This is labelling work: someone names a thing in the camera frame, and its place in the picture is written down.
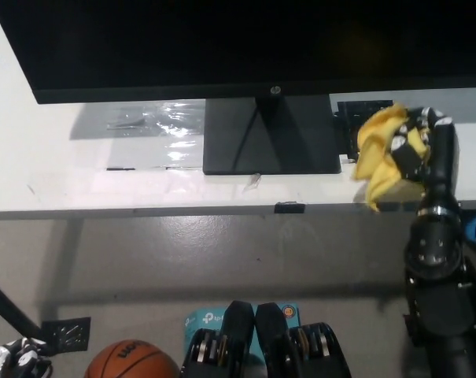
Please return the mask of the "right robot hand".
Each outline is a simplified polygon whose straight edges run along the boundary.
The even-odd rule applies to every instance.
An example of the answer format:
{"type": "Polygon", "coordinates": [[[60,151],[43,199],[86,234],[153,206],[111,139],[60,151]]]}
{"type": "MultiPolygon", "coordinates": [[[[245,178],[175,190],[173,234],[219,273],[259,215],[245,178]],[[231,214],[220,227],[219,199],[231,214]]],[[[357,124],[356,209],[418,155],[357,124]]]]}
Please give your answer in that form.
{"type": "Polygon", "coordinates": [[[459,141],[450,116],[431,107],[406,109],[389,152],[402,178],[423,187],[419,216],[460,216],[455,197],[459,141]]]}

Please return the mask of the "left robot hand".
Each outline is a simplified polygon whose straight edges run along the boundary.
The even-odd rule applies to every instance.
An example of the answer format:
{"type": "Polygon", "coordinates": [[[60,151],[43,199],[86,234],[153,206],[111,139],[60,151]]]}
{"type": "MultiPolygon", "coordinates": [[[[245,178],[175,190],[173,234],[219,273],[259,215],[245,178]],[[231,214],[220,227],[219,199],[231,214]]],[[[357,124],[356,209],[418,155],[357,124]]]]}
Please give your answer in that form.
{"type": "Polygon", "coordinates": [[[0,346],[0,378],[46,378],[53,373],[47,343],[22,338],[0,346]]]}

